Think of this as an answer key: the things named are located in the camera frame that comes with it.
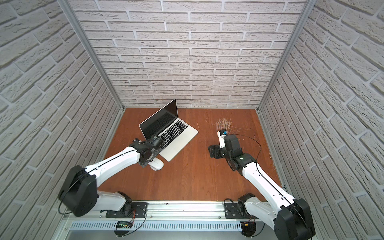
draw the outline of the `laptop keyboard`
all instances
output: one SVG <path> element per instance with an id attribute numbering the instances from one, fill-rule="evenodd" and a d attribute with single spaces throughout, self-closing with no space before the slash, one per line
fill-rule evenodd
<path id="1" fill-rule="evenodd" d="M 187 125 L 182 123 L 181 121 L 177 121 L 173 124 L 167 131 L 161 134 L 159 137 L 163 139 L 163 143 L 161 145 L 161 149 L 165 149 L 178 135 L 180 135 L 184 130 L 187 129 Z"/>
<path id="2" fill-rule="evenodd" d="M 165 113 L 163 116 L 159 117 L 159 119 L 149 125 L 143 133 L 145 136 L 151 137 L 153 134 L 158 133 L 163 127 L 172 122 L 172 120 L 174 120 L 174 117 L 169 113 Z"/>

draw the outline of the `ventilated metal panel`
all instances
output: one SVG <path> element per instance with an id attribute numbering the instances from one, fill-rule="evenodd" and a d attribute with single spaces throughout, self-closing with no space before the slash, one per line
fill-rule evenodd
<path id="1" fill-rule="evenodd" d="M 116 230 L 113 220 L 74 220 L 70 230 Z M 132 230 L 137 229 L 142 220 L 135 220 Z M 238 221 L 146 221 L 138 231 L 241 231 Z"/>

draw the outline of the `wooden floor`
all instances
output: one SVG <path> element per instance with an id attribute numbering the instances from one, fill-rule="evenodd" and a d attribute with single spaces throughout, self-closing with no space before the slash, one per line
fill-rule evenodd
<path id="1" fill-rule="evenodd" d="M 139 124 L 155 113 L 153 108 L 126 109 L 116 134 L 106 153 L 110 157 L 126 148 L 134 138 L 144 140 Z M 208 146 L 219 144 L 217 121 L 231 120 L 232 134 L 250 136 L 259 141 L 262 151 L 258 163 L 280 185 L 269 149 L 257 117 L 252 109 L 178 109 L 179 118 L 199 133 L 170 162 L 160 155 L 164 167 L 153 171 L 149 166 L 129 166 L 105 181 L 99 190 L 122 191 L 134 200 L 236 200 L 251 192 L 260 200 L 265 198 L 242 177 L 233 172 L 225 159 L 210 158 Z M 260 148 L 253 140 L 238 136 L 244 153 L 256 158 Z"/>

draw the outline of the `laptop screen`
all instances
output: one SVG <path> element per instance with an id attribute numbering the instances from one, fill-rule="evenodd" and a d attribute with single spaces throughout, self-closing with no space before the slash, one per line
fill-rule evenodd
<path id="1" fill-rule="evenodd" d="M 150 139 L 152 135 L 158 135 L 164 131 L 164 129 L 169 127 L 177 118 L 176 99 L 174 99 L 139 126 L 145 139 Z"/>

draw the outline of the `wire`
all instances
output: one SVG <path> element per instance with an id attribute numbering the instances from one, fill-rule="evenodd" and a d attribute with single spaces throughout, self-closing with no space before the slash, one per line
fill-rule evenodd
<path id="1" fill-rule="evenodd" d="M 263 227 L 262 227 L 262 230 L 261 230 L 258 234 L 253 235 L 252 237 L 255 237 L 255 236 L 259 235 L 260 233 L 262 233 L 262 231 L 264 230 L 264 227 L 265 227 L 265 223 L 264 223 L 264 225 L 263 225 Z"/>
<path id="2" fill-rule="evenodd" d="M 145 218 L 144 218 L 144 221 L 143 221 L 143 223 L 138 227 L 138 228 L 136 228 L 135 230 L 133 230 L 132 232 L 130 232 L 130 233 L 127 233 L 127 234 L 124 234 L 124 235 L 116 235 L 116 236 L 118 236 L 118 237 L 125 237 L 125 236 L 128 236 L 129 234 L 132 234 L 132 233 L 134 233 L 134 232 L 136 232 L 139 228 L 141 228 L 141 226 L 143 226 L 143 224 L 144 224 L 144 222 L 145 222 L 145 220 L 147 220 L 147 212 L 146 211 L 144 211 L 144 213 L 145 213 Z"/>
<path id="3" fill-rule="evenodd" d="M 128 152 L 125 152 L 125 153 L 123 153 L 123 154 L 126 154 L 126 153 L 129 153 L 129 152 L 133 152 L 133 151 L 136 151 L 136 149 L 135 150 L 131 150 L 131 151 L 128 151 Z M 63 200 L 64 200 L 64 198 L 65 198 L 65 196 L 67 195 L 67 193 L 69 192 L 69 190 L 71 190 L 71 188 L 80 180 L 80 179 L 82 179 L 85 175 L 87 175 L 87 174 L 89 174 L 90 172 L 92 172 L 93 170 L 96 170 L 97 168 L 99 168 L 99 167 L 101 167 L 101 166 L 103 166 L 104 164 L 106 164 L 106 163 L 108 163 L 108 162 L 110 162 L 110 161 L 112 161 L 112 160 L 114 160 L 114 159 L 116 159 L 116 158 L 118 158 L 118 157 L 120 157 L 120 156 L 122 156 L 123 154 L 120 154 L 120 155 L 118 155 L 117 157 L 114 157 L 114 158 L 112 158 L 111 160 L 109 160 L 109 161 L 106 161 L 105 163 L 103 163 L 103 164 L 101 164 L 101 165 L 99 165 L 99 166 L 97 166 L 96 168 L 94 168 L 94 169 L 92 169 L 92 170 L 90 170 L 89 172 L 86 172 L 86 173 L 84 173 L 84 174 L 82 174 L 69 188 L 68 188 L 68 190 L 65 192 L 65 194 L 64 194 L 64 196 L 61 198 L 61 201 L 60 201 L 60 204 L 59 204 L 59 208 L 58 208 L 58 212 L 59 212 L 59 214 L 61 214 L 61 215 L 66 215 L 66 214 L 71 214 L 72 212 L 65 212 L 65 213 L 62 213 L 61 211 L 60 211 L 60 207 L 61 207 L 61 204 L 63 203 Z"/>
<path id="4" fill-rule="evenodd" d="M 243 137 L 248 137 L 248 136 L 246 136 L 246 135 L 242 135 L 242 134 L 233 134 L 233 135 L 240 135 L 240 136 L 243 136 Z M 252 139 L 252 140 L 254 140 L 255 142 L 257 142 L 257 144 L 259 144 L 259 146 L 260 146 L 260 151 L 259 151 L 259 153 L 257 154 L 257 157 L 256 157 L 256 169 L 257 169 L 257 171 L 259 172 L 259 174 L 260 174 L 260 176 L 262 176 L 292 207 L 293 207 L 293 209 L 297 212 L 297 214 L 300 216 L 300 218 L 303 220 L 303 222 L 304 222 L 304 225 L 305 225 L 305 227 L 311 232 L 311 235 L 312 235 L 312 230 L 310 229 L 310 228 L 308 228 L 308 226 L 307 226 L 307 223 L 304 221 L 304 218 L 302 217 L 302 215 L 299 213 L 299 211 L 295 208 L 295 206 L 290 202 L 290 201 L 288 201 L 288 199 L 283 195 L 283 194 L 281 194 L 281 192 L 279 191 L 279 190 L 277 190 L 276 188 L 275 188 L 275 186 L 273 186 L 272 185 L 272 183 L 270 183 L 261 173 L 260 173 L 260 170 L 259 170 L 259 168 L 258 168 L 258 166 L 257 166 L 257 159 L 258 159 L 258 157 L 259 157 L 259 154 L 260 154 L 260 152 L 262 151 L 262 146 L 260 145 L 260 143 L 257 141 L 257 140 L 255 140 L 255 139 L 253 139 L 253 138 L 251 138 L 251 137 L 248 137 L 248 138 L 250 138 L 250 139 Z"/>

